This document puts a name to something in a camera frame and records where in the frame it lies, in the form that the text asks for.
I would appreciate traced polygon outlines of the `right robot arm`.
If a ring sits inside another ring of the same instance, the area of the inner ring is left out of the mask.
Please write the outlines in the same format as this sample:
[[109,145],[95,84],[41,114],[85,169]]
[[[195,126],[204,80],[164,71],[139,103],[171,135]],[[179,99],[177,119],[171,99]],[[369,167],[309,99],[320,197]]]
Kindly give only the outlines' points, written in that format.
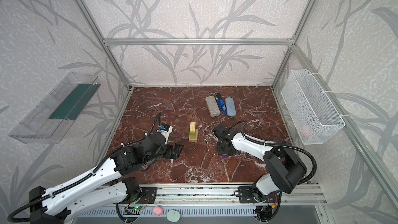
[[219,155],[233,156],[242,151],[265,163],[267,174],[252,185],[257,200],[277,191],[290,194],[307,173],[306,165],[297,155],[304,150],[290,146],[284,140],[267,142],[223,124],[217,125],[212,132],[218,140]]

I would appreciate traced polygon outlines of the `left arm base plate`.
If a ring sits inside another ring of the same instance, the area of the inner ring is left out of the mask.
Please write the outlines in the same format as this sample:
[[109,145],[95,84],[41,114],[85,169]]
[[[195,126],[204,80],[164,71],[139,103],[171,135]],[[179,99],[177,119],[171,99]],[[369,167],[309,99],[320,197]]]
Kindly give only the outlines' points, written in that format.
[[141,192],[127,198],[123,203],[125,204],[154,204],[156,195],[157,195],[157,187],[143,187],[141,188]]

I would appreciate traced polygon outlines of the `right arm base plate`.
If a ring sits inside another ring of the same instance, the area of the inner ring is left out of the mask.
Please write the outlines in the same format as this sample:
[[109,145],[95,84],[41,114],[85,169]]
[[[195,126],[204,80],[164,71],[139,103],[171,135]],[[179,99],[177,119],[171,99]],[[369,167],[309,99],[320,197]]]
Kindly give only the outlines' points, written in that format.
[[235,196],[239,198],[240,203],[274,204],[278,202],[280,191],[274,191],[269,195],[263,195],[259,190],[253,189],[251,186],[240,186]]

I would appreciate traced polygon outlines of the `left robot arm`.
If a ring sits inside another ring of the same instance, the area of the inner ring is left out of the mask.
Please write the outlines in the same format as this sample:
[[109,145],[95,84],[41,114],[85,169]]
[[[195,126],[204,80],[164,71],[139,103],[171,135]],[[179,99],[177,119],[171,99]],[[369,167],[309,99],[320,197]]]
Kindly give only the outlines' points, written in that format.
[[183,145],[168,144],[169,133],[159,131],[122,145],[98,166],[63,184],[30,192],[31,224],[63,224],[93,208],[133,203],[143,196],[135,178],[122,177],[158,158],[179,158]]

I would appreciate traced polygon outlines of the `ribbed wood block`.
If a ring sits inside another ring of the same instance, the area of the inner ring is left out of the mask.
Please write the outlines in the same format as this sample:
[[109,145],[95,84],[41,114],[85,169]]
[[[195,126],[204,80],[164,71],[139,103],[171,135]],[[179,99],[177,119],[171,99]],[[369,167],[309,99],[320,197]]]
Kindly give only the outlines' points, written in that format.
[[195,131],[197,128],[196,128],[196,122],[190,122],[190,129],[189,129],[189,132],[193,132],[193,131]]

